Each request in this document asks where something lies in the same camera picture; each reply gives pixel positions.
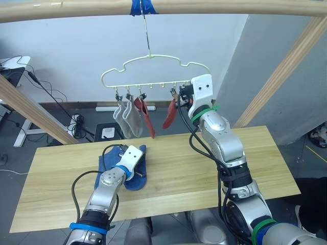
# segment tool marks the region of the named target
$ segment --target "desk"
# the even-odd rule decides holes
[[[300,193],[265,126],[234,131],[243,142],[251,175],[266,199]],[[193,151],[188,141],[189,134],[177,134],[114,142],[148,147],[148,182],[139,191],[128,191],[122,185],[115,221],[217,206],[216,166]],[[64,228],[74,222],[71,184],[79,174],[98,169],[98,156],[110,143],[38,148],[10,232]],[[95,177],[87,175],[76,185],[81,210],[92,193]]]

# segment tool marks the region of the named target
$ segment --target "gray wall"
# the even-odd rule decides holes
[[[234,125],[282,61],[308,17],[250,15],[219,91],[219,111]],[[290,143],[327,120],[327,34],[248,126],[267,125]]]

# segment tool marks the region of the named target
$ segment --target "sock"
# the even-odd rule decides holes
[[[167,114],[167,117],[166,117],[166,119],[165,119],[165,121],[163,122],[163,125],[162,125],[163,129],[168,128],[175,119],[176,112],[177,112],[177,108],[175,107],[175,103],[176,103],[176,101],[175,101],[175,99],[173,99],[169,104],[168,114]]]
[[[118,108],[113,113],[113,119],[119,124],[121,127],[124,136],[127,139],[130,139],[133,136],[131,128],[128,126],[128,124],[123,119],[123,113],[125,111],[125,106],[123,104],[118,105]]]
[[[147,124],[147,127],[149,129],[150,135],[154,139],[155,132],[154,132],[154,129],[153,129],[151,120],[150,120],[150,116],[149,116],[147,105],[144,103],[144,101],[140,100],[139,97],[137,97],[134,100],[134,104],[137,107],[137,109],[142,112],[143,117],[144,117],[144,120],[145,120],[145,122]]]
[[[127,107],[123,113],[123,119],[130,127],[132,133],[136,137],[140,137],[143,131],[141,116],[130,100],[127,102]]]

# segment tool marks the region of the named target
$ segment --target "shoe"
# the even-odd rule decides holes
[[[301,207],[300,205],[296,205],[296,206],[295,206],[295,215],[296,215],[296,219],[297,219],[297,226],[298,226],[300,229],[302,229],[302,230],[304,230],[304,231],[310,233],[311,235],[316,236],[316,234],[311,233],[311,232],[308,231],[306,228],[304,228],[304,226],[302,226],[302,223],[301,223],[301,221],[300,221],[300,217],[299,217],[300,207]]]

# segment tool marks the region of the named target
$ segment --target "white wall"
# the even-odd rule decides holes
[[[239,41],[247,15],[148,15],[153,54],[179,57],[184,63],[201,62],[212,70],[218,94]],[[30,20],[0,24],[0,58],[31,56],[39,80],[62,90],[68,101],[114,101],[114,90],[104,88],[100,75],[107,69],[147,54],[141,16],[97,16]],[[177,62],[154,58],[129,64],[125,73],[110,73],[108,84],[135,84],[187,80],[201,75],[201,67],[179,67]],[[51,98],[27,81],[19,88],[37,102]],[[148,100],[170,100],[170,88],[144,88]]]

